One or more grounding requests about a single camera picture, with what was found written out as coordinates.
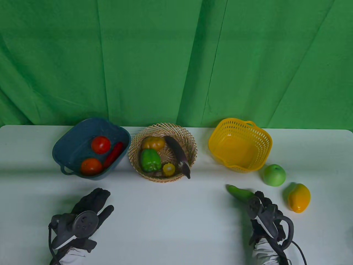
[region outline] black cable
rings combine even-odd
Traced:
[[[305,259],[304,254],[303,254],[303,251],[300,249],[300,247],[298,246],[297,243],[295,243],[294,241],[292,241],[292,243],[299,249],[299,252],[301,253],[301,257],[303,258],[304,264],[307,265],[306,264],[306,259]]]
[[[54,253],[53,248],[52,248],[52,224],[49,224],[48,228],[49,228],[49,250],[50,250],[50,253],[52,254],[53,259],[56,262],[56,264],[61,265],[60,262],[58,261],[57,256]]]

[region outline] dark teal plastic basket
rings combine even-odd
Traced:
[[[103,155],[93,152],[91,143],[96,136],[105,136],[110,140],[112,146],[109,152]],[[125,149],[110,167],[95,176],[81,174],[81,163],[85,159],[97,158],[103,164],[118,142],[122,142]],[[61,172],[65,175],[77,175],[81,178],[100,180],[105,178],[119,164],[130,143],[131,136],[124,128],[102,118],[89,118],[78,123],[56,142],[53,148],[53,159],[60,165]]]

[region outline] glove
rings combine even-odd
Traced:
[[[255,196],[257,196],[261,200],[265,209],[270,204],[272,204],[272,201],[269,198],[266,198],[264,196],[264,194],[260,191],[255,192]],[[283,213],[280,210],[278,210],[278,206],[276,204],[272,204],[272,205],[275,206],[277,214],[283,215]],[[286,233],[284,232],[283,226],[280,224],[280,222],[281,222],[281,220],[278,220],[278,219],[274,220],[274,224],[278,230],[278,237],[274,239],[274,238],[271,238],[266,233],[266,231],[257,222],[257,220],[251,220],[253,234],[250,238],[249,245],[254,244],[254,248],[255,248],[256,244],[258,244],[262,238],[265,238],[268,241],[268,243],[270,244],[270,246],[273,248],[273,250],[278,254],[279,264],[287,265],[288,264],[287,257],[285,255],[284,251],[278,245],[278,242],[280,242],[286,238]]]
[[[90,194],[84,196],[72,209],[71,213],[80,214],[84,211],[94,211],[96,214],[103,208],[106,203],[108,197],[110,196],[110,192],[107,190],[103,190],[101,188],[97,188],[92,191]],[[114,207],[112,205],[107,206],[99,215],[98,215],[98,226],[97,229],[102,225],[102,223],[109,217],[109,215],[114,211]],[[77,238],[70,241],[68,244],[60,248],[56,254],[57,260],[61,260],[70,248],[79,248],[85,249],[89,253],[94,249],[97,245],[97,242],[88,239],[91,237],[95,231],[86,238]],[[50,265],[58,264],[54,259],[50,262]]]

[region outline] purple eggplant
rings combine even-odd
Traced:
[[[178,167],[181,173],[183,173],[188,179],[190,179],[190,166],[187,161],[186,155],[180,144],[176,139],[171,136],[165,136],[167,145],[172,149],[176,160],[178,161]]]

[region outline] yellow plastic basket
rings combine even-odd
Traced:
[[[252,121],[222,120],[208,140],[215,159],[226,167],[249,173],[262,168],[272,147],[271,136]]]

